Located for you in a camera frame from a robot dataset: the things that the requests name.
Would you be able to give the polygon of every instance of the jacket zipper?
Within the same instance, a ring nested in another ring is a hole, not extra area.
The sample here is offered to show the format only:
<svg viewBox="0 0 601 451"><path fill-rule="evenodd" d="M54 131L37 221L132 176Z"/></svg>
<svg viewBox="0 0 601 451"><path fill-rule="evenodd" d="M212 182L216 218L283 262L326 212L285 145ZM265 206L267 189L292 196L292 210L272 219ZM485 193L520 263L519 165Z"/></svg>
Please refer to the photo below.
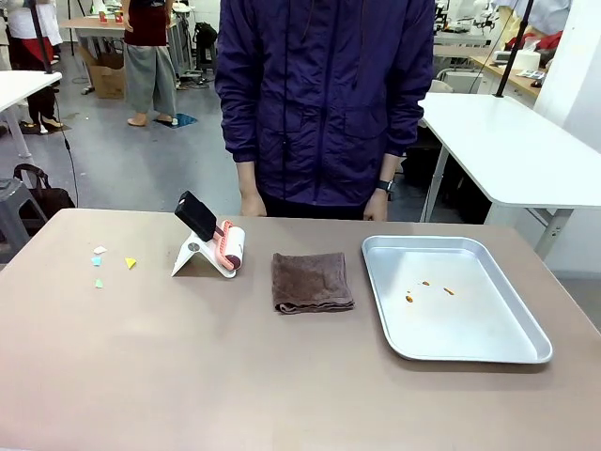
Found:
<svg viewBox="0 0 601 451"><path fill-rule="evenodd" d="M330 42L330 53L328 54L328 64L326 65L326 76L324 85L323 104L321 105L321 118L319 121L319 145L317 146L317 162L316 162L316 187L313 193L313 204L317 203L319 188L321 187L321 165L323 160L323 140L326 131L326 121L328 119L328 100L330 99L330 78L331 78L331 62L336 50L336 38L338 34L338 18L340 15L340 2L336 0L336 12L334 13L334 28L332 30L332 38Z"/></svg>

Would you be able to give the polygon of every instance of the blue mat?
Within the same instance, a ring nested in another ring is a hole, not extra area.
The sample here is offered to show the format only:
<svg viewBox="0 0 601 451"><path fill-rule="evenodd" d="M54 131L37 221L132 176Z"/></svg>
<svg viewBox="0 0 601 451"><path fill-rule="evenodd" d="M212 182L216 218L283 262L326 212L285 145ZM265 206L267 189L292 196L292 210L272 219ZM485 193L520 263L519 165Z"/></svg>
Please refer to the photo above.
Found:
<svg viewBox="0 0 601 451"><path fill-rule="evenodd" d="M154 121L159 122L160 124L164 125L165 127L169 127L170 129L179 129L180 127L195 124L196 122L198 122L198 119L192 116L177 113L177 125L166 124L164 122L160 122L157 119L155 119Z"/></svg>

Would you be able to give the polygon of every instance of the purple jacket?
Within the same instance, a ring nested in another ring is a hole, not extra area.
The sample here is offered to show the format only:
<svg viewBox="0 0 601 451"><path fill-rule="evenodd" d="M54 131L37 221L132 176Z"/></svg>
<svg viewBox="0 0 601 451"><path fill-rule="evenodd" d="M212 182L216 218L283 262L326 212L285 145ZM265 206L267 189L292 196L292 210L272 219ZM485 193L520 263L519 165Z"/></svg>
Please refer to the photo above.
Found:
<svg viewBox="0 0 601 451"><path fill-rule="evenodd" d="M222 0L215 85L225 147L256 163L266 194L366 202L384 153L415 141L433 25L433 0Z"/></svg>

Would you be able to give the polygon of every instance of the gray stool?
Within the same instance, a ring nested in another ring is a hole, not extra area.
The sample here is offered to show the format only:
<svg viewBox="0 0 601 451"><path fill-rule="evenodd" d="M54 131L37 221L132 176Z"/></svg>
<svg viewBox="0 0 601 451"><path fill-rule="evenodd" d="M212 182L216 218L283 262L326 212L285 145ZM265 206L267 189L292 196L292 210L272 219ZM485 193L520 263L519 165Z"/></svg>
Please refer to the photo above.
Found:
<svg viewBox="0 0 601 451"><path fill-rule="evenodd" d="M8 263L29 241L29 234L19 215L26 204L32 207L43 224L48 221L22 181L0 179L0 232L10 246L7 252L0 252L0 263Z"/></svg>

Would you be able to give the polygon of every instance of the yellow paper scrap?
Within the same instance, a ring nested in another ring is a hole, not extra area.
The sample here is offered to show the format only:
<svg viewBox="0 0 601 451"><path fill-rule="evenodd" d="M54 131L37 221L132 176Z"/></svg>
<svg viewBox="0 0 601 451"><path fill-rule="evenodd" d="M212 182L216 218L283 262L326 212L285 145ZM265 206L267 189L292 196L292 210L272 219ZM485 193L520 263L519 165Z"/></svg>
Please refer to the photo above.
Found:
<svg viewBox="0 0 601 451"><path fill-rule="evenodd" d="M133 268L133 265L135 265L136 261L135 258L125 257L125 263L128 265L128 269L130 270Z"/></svg>

